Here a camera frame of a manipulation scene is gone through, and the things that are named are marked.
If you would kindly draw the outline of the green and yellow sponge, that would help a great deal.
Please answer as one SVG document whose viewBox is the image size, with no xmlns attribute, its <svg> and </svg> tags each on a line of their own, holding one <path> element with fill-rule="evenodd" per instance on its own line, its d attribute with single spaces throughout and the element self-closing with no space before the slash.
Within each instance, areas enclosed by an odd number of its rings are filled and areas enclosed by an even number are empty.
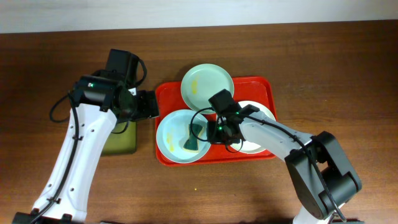
<svg viewBox="0 0 398 224">
<path fill-rule="evenodd" d="M 203 126 L 199 124 L 189 124 L 188 125 L 188 139 L 184 142 L 183 150 L 188 152 L 199 151 L 198 149 L 198 139 L 197 137 L 203 132 Z"/>
</svg>

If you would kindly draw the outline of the light green plate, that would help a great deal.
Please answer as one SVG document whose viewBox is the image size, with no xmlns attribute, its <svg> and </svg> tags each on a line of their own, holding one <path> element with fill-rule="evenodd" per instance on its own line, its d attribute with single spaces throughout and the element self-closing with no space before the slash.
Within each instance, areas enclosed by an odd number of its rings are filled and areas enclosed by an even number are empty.
<svg viewBox="0 0 398 224">
<path fill-rule="evenodd" d="M 209 99 L 221 90 L 234 96 L 234 82 L 222 67 L 203 63 L 191 68 L 181 82 L 181 95 L 185 104 L 193 111 L 210 107 Z"/>
</svg>

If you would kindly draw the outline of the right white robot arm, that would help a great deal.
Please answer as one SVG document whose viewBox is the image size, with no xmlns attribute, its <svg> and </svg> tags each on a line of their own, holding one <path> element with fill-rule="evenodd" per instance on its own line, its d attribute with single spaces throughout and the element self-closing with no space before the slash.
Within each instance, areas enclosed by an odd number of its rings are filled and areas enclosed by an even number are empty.
<svg viewBox="0 0 398 224">
<path fill-rule="evenodd" d="M 213 143 L 252 142 L 285 162 L 302 204 L 293 223 L 347 221 L 341 208 L 362 189 L 362 183 L 334 135 L 296 131 L 254 105 L 241 107 L 228 90 L 208 101 L 222 119 L 210 128 Z"/>
</svg>

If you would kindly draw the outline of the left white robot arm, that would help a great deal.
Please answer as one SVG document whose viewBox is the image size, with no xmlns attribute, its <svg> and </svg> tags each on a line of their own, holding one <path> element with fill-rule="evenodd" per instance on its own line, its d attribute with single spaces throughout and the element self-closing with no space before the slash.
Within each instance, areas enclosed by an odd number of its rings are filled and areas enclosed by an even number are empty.
<svg viewBox="0 0 398 224">
<path fill-rule="evenodd" d="M 60 154 L 30 213 L 17 212 L 13 223 L 84 223 L 88 196 L 100 155 L 119 123 L 155 118 L 154 91 L 131 90 L 142 84 L 137 68 L 144 61 L 112 49 L 104 69 L 82 76 L 67 93 L 71 111 Z"/>
</svg>

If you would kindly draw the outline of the white plate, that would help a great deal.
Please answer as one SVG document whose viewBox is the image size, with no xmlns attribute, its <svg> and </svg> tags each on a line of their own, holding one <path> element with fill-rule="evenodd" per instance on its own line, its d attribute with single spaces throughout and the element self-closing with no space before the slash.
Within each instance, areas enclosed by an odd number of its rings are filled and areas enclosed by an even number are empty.
<svg viewBox="0 0 398 224">
<path fill-rule="evenodd" d="M 274 114 L 271 112 L 271 110 L 269 108 L 267 108 L 266 106 L 255 102 L 255 101 L 240 101 L 239 105 L 244 108 L 246 105 L 253 105 L 257 108 L 260 109 L 260 111 L 262 111 L 266 116 L 268 116 L 270 119 L 273 119 L 274 121 L 276 120 Z M 266 149 L 258 144 L 255 144 L 253 142 L 249 142 L 249 141 L 240 141 L 237 144 L 232 144 L 231 147 L 233 149 L 235 149 L 236 151 L 245 153 L 245 154 L 257 154 L 260 153 L 262 151 L 265 151 Z"/>
</svg>

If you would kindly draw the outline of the light blue plate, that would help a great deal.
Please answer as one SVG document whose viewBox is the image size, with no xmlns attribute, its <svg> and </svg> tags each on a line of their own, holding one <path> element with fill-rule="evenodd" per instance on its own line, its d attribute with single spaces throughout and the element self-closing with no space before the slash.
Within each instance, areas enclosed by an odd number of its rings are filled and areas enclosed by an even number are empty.
<svg viewBox="0 0 398 224">
<path fill-rule="evenodd" d="M 168 160 L 188 164 L 201 159 L 209 151 L 211 144 L 199 140 L 197 153 L 183 150 L 188 139 L 188 125 L 194 114 L 193 110 L 177 110 L 168 114 L 158 125 L 157 147 Z"/>
</svg>

